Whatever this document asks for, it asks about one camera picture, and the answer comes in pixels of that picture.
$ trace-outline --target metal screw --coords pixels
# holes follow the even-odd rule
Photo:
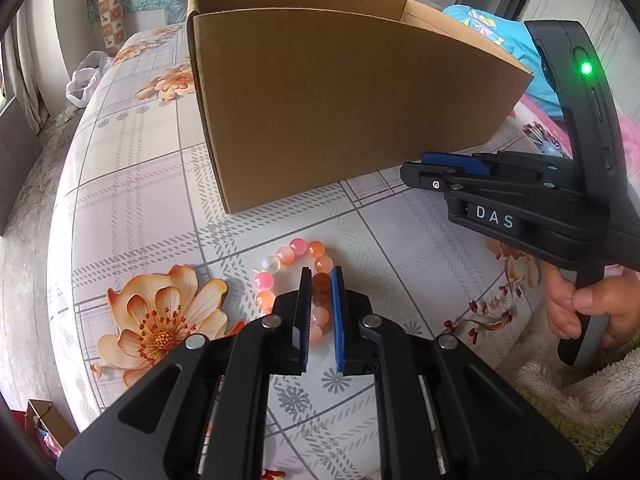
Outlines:
[[[443,350],[453,350],[458,346],[458,340],[449,334],[443,334],[438,338],[438,346]]]
[[[369,314],[362,318],[362,324],[367,328],[378,328],[382,325],[382,318],[380,316],[376,316],[375,314]]]
[[[193,334],[187,338],[187,341],[184,342],[184,345],[189,350],[197,350],[198,348],[202,348],[204,343],[207,342],[207,338],[202,334]]]
[[[262,318],[262,326],[265,328],[277,328],[282,323],[282,318],[275,314],[269,314]]]

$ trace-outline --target floor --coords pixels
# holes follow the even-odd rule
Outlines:
[[[62,126],[49,120],[43,151],[22,186],[0,237],[0,392],[12,409],[52,400],[73,424],[51,346],[47,248],[51,213],[66,153],[81,114]]]

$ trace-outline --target fuzzy fabric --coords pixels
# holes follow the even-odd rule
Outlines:
[[[640,332],[622,348],[601,352],[590,372],[565,365],[557,346],[541,305],[497,372],[580,450],[590,468],[640,399]]]

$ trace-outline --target green light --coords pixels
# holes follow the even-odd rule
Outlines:
[[[589,75],[591,72],[593,72],[593,65],[588,61],[585,61],[580,65],[580,71],[584,75]]]

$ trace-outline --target gray flower print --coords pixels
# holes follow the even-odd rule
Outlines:
[[[302,388],[287,386],[284,389],[278,388],[278,400],[280,407],[289,415],[295,417],[304,412],[309,407],[309,394]]]
[[[329,368],[328,372],[322,374],[322,387],[327,388],[330,393],[337,394],[338,390],[343,392],[351,382],[350,377],[344,377],[340,372],[336,372],[333,368]]]
[[[408,323],[403,323],[404,331],[409,335],[422,335],[422,329],[420,325],[418,325],[415,321],[409,321]]]

